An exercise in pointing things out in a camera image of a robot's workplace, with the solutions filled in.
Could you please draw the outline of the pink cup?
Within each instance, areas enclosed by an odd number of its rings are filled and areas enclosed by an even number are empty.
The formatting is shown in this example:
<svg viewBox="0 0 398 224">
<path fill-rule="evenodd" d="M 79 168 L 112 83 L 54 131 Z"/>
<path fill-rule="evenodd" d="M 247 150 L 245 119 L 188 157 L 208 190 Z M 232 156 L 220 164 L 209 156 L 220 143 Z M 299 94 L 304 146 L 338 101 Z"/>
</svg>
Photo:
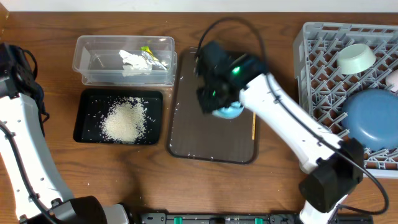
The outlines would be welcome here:
<svg viewBox="0 0 398 224">
<path fill-rule="evenodd" d="M 398 70 L 394 70 L 385 79 L 387 87 L 389 87 L 390 91 L 393 93 L 397 93 L 398 91 Z"/>
</svg>

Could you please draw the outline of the white tissue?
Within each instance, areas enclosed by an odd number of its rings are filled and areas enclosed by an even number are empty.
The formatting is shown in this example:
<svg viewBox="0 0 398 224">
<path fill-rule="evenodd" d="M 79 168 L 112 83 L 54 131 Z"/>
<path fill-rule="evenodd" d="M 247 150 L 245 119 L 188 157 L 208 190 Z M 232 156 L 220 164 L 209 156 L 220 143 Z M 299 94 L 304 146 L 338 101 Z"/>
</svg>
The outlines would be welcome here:
<svg viewBox="0 0 398 224">
<path fill-rule="evenodd" d="M 152 64 L 150 64 L 141 55 L 131 54 L 125 50 L 120 50 L 119 56 L 123 61 L 122 75 L 124 77 L 136 75 L 137 72 L 148 74 L 148 72 L 152 70 Z"/>
</svg>

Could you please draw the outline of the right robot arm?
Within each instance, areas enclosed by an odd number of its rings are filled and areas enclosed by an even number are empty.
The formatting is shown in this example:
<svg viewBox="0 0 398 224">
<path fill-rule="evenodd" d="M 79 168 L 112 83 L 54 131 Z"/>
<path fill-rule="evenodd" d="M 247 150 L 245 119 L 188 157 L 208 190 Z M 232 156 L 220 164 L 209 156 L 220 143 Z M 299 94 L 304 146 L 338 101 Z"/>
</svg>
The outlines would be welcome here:
<svg viewBox="0 0 398 224">
<path fill-rule="evenodd" d="M 311 118 L 280 87 L 265 61 L 244 54 L 198 53 L 195 72 L 205 85 L 197 95 L 204 113 L 234 102 L 267 123 L 299 159 L 307 177 L 299 184 L 305 205 L 301 223 L 330 223 L 343 201 L 363 180 L 363 147 L 344 141 Z"/>
</svg>

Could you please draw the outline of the yellow green snack wrapper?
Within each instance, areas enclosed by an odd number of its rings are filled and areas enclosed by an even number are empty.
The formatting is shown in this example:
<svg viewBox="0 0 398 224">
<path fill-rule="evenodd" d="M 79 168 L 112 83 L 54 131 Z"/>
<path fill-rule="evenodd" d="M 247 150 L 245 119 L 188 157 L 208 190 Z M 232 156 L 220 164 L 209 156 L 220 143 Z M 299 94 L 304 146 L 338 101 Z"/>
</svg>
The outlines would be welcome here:
<svg viewBox="0 0 398 224">
<path fill-rule="evenodd" d="M 152 53 L 148 46 L 141 47 L 141 55 L 145 58 L 146 62 L 151 65 L 159 67 L 161 70 L 167 70 L 167 67 L 163 65 L 158 58 Z"/>
</svg>

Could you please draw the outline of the light blue bowl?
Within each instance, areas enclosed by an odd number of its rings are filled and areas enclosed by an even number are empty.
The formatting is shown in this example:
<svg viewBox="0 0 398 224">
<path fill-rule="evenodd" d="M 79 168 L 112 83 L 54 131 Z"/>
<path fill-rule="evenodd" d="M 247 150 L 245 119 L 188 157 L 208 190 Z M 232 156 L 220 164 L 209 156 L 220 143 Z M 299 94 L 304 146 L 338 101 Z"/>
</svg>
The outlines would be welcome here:
<svg viewBox="0 0 398 224">
<path fill-rule="evenodd" d="M 235 101 L 231 103 L 229 107 L 214 110 L 212 115 L 223 119 L 235 119 L 243 112 L 243 110 L 244 106 L 240 102 Z"/>
</svg>

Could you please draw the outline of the white rice pile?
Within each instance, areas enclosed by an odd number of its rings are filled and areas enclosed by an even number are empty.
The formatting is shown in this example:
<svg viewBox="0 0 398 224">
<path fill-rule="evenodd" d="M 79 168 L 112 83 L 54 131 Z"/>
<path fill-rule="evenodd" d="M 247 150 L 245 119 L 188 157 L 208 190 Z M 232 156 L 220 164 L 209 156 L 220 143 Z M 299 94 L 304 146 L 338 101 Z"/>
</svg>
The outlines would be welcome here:
<svg viewBox="0 0 398 224">
<path fill-rule="evenodd" d="M 124 97 L 114 102 L 100 124 L 106 141 L 133 144 L 146 133 L 146 108 L 142 98 Z"/>
</svg>

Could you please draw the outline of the dark blue plate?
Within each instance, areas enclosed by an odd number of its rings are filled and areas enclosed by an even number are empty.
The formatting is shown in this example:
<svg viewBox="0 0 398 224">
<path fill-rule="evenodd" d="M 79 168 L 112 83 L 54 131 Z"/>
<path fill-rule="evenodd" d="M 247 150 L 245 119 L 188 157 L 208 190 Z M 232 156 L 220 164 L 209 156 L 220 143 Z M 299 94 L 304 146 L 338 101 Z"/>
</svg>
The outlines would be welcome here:
<svg viewBox="0 0 398 224">
<path fill-rule="evenodd" d="M 397 96 L 388 90 L 368 89 L 349 97 L 342 107 L 342 126 L 350 138 L 372 151 L 397 147 Z"/>
</svg>

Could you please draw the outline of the mint green bowl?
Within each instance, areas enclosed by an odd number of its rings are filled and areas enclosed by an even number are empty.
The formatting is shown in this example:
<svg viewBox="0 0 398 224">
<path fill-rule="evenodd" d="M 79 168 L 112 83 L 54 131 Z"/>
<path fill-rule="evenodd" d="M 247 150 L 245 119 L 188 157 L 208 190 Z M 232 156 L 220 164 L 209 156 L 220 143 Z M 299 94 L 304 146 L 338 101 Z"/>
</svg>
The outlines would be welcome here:
<svg viewBox="0 0 398 224">
<path fill-rule="evenodd" d="M 366 44 L 353 44 L 338 52 L 337 65 L 344 75 L 363 72 L 376 62 L 376 56 Z"/>
</svg>

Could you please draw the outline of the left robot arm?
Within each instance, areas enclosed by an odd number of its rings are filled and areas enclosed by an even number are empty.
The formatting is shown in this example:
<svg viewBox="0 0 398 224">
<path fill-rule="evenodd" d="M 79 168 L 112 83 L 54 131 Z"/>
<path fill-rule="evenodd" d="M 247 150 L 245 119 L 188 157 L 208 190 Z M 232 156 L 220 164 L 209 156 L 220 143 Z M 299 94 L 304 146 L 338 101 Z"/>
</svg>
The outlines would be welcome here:
<svg viewBox="0 0 398 224">
<path fill-rule="evenodd" d="M 31 52 L 1 44 L 1 157 L 9 175 L 19 223 L 132 223 L 122 204 L 102 206 L 76 198 L 58 172 L 45 141 L 49 118 Z"/>
</svg>

